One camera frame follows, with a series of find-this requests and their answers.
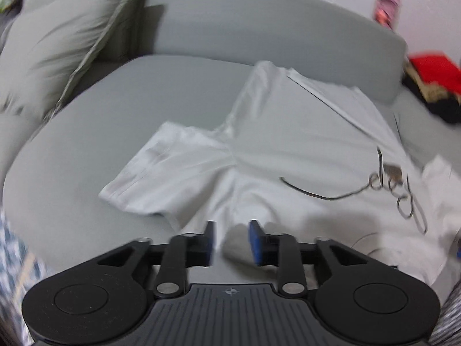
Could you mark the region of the pink box on sofa back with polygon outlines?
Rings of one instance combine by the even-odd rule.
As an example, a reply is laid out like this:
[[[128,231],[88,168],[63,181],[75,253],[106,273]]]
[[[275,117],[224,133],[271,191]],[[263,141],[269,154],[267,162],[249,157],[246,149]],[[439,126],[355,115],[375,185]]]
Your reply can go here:
[[[381,26],[393,30],[398,18],[401,0],[376,0],[373,19]]]

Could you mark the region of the grey sofa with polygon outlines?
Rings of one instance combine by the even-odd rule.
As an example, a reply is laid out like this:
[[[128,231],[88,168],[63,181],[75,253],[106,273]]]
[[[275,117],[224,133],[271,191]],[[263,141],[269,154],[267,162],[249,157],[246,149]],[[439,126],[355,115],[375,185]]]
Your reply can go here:
[[[441,156],[460,177],[460,129],[403,88],[405,41],[377,23],[321,0],[144,0],[140,15],[138,57],[43,125],[7,174],[6,218],[53,269],[183,233],[100,192],[164,123],[220,127],[261,62],[360,90],[415,166]]]

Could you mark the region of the blue patterned rug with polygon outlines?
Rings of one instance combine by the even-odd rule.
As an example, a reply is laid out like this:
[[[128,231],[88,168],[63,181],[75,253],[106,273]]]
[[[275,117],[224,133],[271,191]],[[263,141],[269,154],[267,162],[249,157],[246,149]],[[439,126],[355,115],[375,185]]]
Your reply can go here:
[[[1,216],[1,336],[7,345],[32,345],[23,320],[25,294],[50,271],[10,229]]]

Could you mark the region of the grey-green cushion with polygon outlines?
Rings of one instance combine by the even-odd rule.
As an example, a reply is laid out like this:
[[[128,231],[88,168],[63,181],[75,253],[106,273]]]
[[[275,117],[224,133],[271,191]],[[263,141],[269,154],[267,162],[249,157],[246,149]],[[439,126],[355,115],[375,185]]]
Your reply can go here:
[[[59,109],[134,0],[56,0],[18,15],[1,52],[1,112]]]

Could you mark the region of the white t-shirt with script print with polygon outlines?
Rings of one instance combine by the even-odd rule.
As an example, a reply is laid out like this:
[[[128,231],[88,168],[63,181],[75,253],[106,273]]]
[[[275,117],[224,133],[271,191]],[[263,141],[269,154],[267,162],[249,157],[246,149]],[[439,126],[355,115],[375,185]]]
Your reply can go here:
[[[252,263],[248,224],[330,238],[433,284],[460,230],[460,177],[414,165],[370,99],[258,63],[214,130],[164,123],[100,192],[180,232],[216,225],[216,247]]]

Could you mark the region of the red and black clothes pile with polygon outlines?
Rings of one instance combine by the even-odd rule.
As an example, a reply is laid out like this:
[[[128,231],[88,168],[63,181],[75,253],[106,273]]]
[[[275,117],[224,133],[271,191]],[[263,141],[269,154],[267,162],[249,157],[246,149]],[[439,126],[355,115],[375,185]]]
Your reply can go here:
[[[460,125],[460,66],[443,52],[410,55],[402,84],[430,113],[450,125]]]

